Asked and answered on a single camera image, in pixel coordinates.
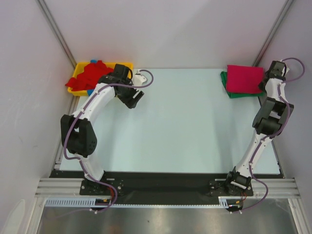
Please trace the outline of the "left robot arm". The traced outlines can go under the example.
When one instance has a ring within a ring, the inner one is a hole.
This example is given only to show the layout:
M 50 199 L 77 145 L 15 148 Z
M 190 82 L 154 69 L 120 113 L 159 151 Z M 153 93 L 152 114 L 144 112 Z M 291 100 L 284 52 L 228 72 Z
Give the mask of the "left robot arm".
M 93 123 L 114 98 L 129 109 L 135 108 L 144 95 L 141 88 L 148 85 L 147 78 L 140 71 L 133 73 L 129 67 L 116 64 L 112 72 L 99 78 L 83 105 L 71 115 L 63 115 L 60 120 L 64 156 L 80 163 L 84 176 L 92 181 L 91 190 L 97 195 L 107 191 L 108 183 L 102 179 L 104 169 L 96 154 L 98 139 Z

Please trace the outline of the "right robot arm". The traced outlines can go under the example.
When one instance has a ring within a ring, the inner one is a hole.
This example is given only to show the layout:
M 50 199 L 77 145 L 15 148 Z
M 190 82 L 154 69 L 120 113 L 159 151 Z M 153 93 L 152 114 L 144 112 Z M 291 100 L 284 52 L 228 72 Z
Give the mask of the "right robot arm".
M 283 131 L 290 118 L 294 106 L 285 97 L 286 71 L 286 63 L 275 60 L 259 84 L 266 98 L 253 120 L 254 133 L 244 156 L 227 175 L 224 187 L 229 195 L 237 196 L 247 191 L 264 149 Z

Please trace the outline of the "magenta t shirt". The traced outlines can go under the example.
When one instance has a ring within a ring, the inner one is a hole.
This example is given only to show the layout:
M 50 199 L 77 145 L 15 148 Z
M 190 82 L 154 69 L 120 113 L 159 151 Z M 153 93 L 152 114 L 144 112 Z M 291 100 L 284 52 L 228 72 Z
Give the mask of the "magenta t shirt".
M 226 90 L 231 93 L 260 94 L 258 87 L 264 77 L 262 67 L 227 65 Z

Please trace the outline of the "green t shirt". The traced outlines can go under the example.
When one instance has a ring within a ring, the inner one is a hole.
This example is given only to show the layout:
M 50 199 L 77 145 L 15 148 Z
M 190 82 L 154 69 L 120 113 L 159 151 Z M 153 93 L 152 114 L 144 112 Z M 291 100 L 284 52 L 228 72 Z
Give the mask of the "green t shirt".
M 247 97 L 261 97 L 264 95 L 264 92 L 262 93 L 258 93 L 258 94 L 244 94 L 244 93 L 233 93 L 233 92 L 229 92 L 226 89 L 226 85 L 227 85 L 227 72 L 222 71 L 220 73 L 220 77 L 221 77 L 221 82 L 222 85 L 228 95 L 229 98 L 234 99 L 234 98 L 247 98 Z

